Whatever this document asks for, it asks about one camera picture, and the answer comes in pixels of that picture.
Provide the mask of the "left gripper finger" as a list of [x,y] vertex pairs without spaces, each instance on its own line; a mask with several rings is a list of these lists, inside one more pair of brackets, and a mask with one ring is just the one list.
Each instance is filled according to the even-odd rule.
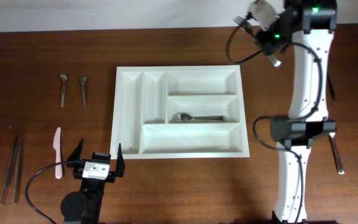
[[126,165],[125,165],[124,158],[122,155],[121,143],[119,143],[118,148],[117,148],[115,176],[123,177],[125,168],[126,168]]
[[68,156],[67,162],[81,161],[81,152],[82,152],[83,144],[84,144],[84,138],[81,138],[77,147]]

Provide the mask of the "steel fork dark handle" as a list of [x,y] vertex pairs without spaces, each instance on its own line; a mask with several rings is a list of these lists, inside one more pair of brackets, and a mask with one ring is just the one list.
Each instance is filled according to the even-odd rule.
[[331,81],[331,79],[329,77],[329,74],[327,74],[327,83],[328,83],[328,88],[329,88],[329,93],[330,93],[330,96],[331,96],[331,100],[333,101],[333,103],[336,103],[336,94],[335,94],[335,91],[334,91],[332,81]]

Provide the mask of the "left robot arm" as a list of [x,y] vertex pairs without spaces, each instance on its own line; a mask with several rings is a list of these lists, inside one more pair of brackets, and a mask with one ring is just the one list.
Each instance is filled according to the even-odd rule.
[[117,148],[116,169],[111,171],[108,153],[94,152],[91,159],[81,159],[83,144],[84,139],[81,139],[67,159],[67,166],[73,169],[73,177],[81,180],[81,185],[61,202],[64,223],[98,223],[105,185],[123,177],[126,168],[121,145]]

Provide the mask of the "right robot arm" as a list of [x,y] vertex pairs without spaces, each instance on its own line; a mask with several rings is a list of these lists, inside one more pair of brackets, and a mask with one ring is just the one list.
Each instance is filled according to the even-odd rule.
[[335,131],[328,118],[326,84],[328,57],[337,22],[336,1],[285,1],[278,13],[267,1],[254,1],[249,14],[259,22],[255,41],[275,65],[273,54],[293,47],[295,73],[287,115],[269,117],[278,152],[278,199],[273,223],[306,223],[305,182],[316,139]]

